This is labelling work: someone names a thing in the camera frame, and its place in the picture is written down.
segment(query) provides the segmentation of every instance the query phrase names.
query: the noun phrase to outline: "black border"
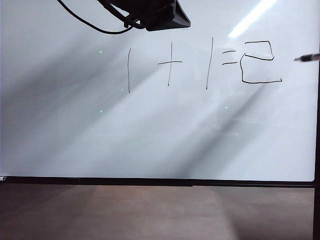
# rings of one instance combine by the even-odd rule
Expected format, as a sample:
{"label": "black border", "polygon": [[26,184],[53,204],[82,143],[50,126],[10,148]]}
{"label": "black border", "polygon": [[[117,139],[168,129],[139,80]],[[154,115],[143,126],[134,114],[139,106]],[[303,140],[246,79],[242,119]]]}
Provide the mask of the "black border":
{"label": "black border", "polygon": [[318,109],[316,121],[314,202],[313,202],[313,240],[320,240],[320,62],[318,82]]}
{"label": "black border", "polygon": [[314,188],[313,182],[298,181],[244,181],[244,180],[205,180],[175,178],[104,178],[104,177],[33,177],[7,176],[8,184],[47,184],[47,185],[105,185],[105,186],[215,186],[215,187],[259,187],[259,188]]}

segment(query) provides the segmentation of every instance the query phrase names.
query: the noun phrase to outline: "black marker writing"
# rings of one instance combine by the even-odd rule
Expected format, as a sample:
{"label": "black marker writing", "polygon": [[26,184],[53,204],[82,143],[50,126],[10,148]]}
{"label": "black marker writing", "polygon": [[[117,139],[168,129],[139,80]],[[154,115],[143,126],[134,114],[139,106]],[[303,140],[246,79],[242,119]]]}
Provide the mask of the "black marker writing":
{"label": "black marker writing", "polygon": [[231,52],[236,52],[236,50],[224,51],[224,52],[221,53],[221,54],[226,54],[226,53],[231,53]]}
{"label": "black marker writing", "polygon": [[246,57],[250,57],[250,58],[254,58],[254,59],[259,59],[259,60],[263,60],[263,61],[273,61],[275,59],[273,52],[272,52],[272,47],[271,47],[271,43],[270,41],[247,41],[245,42],[245,44],[255,44],[255,43],[269,43],[270,46],[270,52],[271,52],[271,56],[272,58],[261,58],[261,57],[256,57],[256,56],[252,56],[252,55],[248,55],[246,53],[243,54],[243,56],[241,57],[240,60],[240,68],[241,68],[241,80],[243,83],[246,84],[271,84],[271,83],[281,83],[282,82],[282,78],[280,78],[280,80],[275,80],[275,81],[254,81],[254,82],[249,82],[249,81],[245,81],[244,80],[244,69],[242,67],[242,60],[243,58]]}
{"label": "black marker writing", "polygon": [[130,71],[129,71],[130,52],[131,52],[131,48],[130,48],[130,50],[129,50],[129,54],[128,54],[128,64],[127,64],[127,67],[128,67],[128,92],[129,92],[129,93],[130,93]]}
{"label": "black marker writing", "polygon": [[211,55],[210,55],[208,75],[206,76],[206,86],[205,86],[205,90],[208,90],[209,73],[210,73],[210,67],[211,67],[212,53],[213,53],[213,49],[214,49],[214,38],[212,37],[211,39],[212,39],[212,43],[211,43]]}
{"label": "black marker writing", "polygon": [[168,87],[169,87],[169,85],[170,85],[170,78],[171,78],[172,63],[182,63],[182,61],[172,61],[172,52],[173,52],[173,50],[172,50],[172,42],[171,42],[171,54],[170,54],[170,61],[157,63],[157,65],[161,65],[161,64],[170,64],[169,79],[168,79]]}
{"label": "black marker writing", "polygon": [[226,64],[237,64],[238,62],[237,61],[232,61],[232,62],[225,62],[225,63],[222,63],[222,65],[226,65]]}

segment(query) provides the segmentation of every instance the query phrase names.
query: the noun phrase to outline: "gray floor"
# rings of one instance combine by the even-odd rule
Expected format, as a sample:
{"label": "gray floor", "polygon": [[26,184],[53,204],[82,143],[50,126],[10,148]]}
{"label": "gray floor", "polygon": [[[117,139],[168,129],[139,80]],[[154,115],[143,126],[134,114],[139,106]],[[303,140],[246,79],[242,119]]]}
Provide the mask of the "gray floor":
{"label": "gray floor", "polygon": [[313,189],[0,185],[1,240],[311,240]]}

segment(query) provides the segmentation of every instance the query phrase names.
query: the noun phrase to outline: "handwritten equation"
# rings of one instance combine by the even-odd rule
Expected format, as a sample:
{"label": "handwritten equation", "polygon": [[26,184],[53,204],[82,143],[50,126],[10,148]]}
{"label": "handwritten equation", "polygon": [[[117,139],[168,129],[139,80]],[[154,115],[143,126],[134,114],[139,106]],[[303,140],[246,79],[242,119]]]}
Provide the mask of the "handwritten equation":
{"label": "handwritten equation", "polygon": [[[252,59],[256,59],[257,61],[273,61],[275,59],[274,53],[272,51],[272,46],[270,41],[268,40],[264,40],[264,41],[247,41],[244,43],[245,45],[251,45],[251,44],[267,44],[269,51],[270,51],[270,58],[262,58],[259,56],[255,56],[253,54],[247,54],[246,52],[242,55],[241,59],[239,61],[227,61],[227,62],[223,62],[221,65],[222,66],[228,66],[228,65],[233,65],[233,64],[238,64],[240,65],[240,69],[241,69],[241,81],[245,84],[271,84],[271,83],[281,83],[283,80],[280,77],[279,79],[276,80],[267,80],[267,81],[246,81],[244,80],[244,68],[243,68],[243,59],[245,57],[247,58],[252,58]],[[209,87],[209,76],[210,76],[210,71],[211,71],[211,63],[212,63],[212,58],[213,58],[213,51],[214,51],[214,38],[211,38],[211,50],[210,50],[210,61],[209,61],[209,66],[208,66],[208,72],[207,72],[207,77],[206,77],[206,84],[205,84],[205,89],[208,90]],[[129,50],[128,53],[128,59],[127,59],[127,75],[128,75],[128,92],[130,93],[130,52],[131,52],[131,48]],[[236,52],[236,50],[228,50],[228,51],[224,51],[221,54],[223,55],[227,55],[229,53],[234,53]],[[166,61],[166,62],[160,62],[157,63],[157,65],[164,65],[164,64],[168,64],[169,65],[169,76],[168,76],[168,87],[170,86],[170,80],[171,80],[171,72],[172,72],[172,67],[173,64],[182,64],[183,61],[181,60],[173,60],[173,43],[171,42],[171,53],[170,53],[170,61]]]}

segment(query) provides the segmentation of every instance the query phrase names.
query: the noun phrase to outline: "marker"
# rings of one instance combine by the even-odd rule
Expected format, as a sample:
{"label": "marker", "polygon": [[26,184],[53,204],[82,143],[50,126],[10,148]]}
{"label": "marker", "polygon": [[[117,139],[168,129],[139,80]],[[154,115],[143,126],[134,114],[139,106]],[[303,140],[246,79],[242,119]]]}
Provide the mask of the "marker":
{"label": "marker", "polygon": [[320,53],[303,55],[301,57],[296,58],[295,61],[300,61],[300,62],[320,61]]}

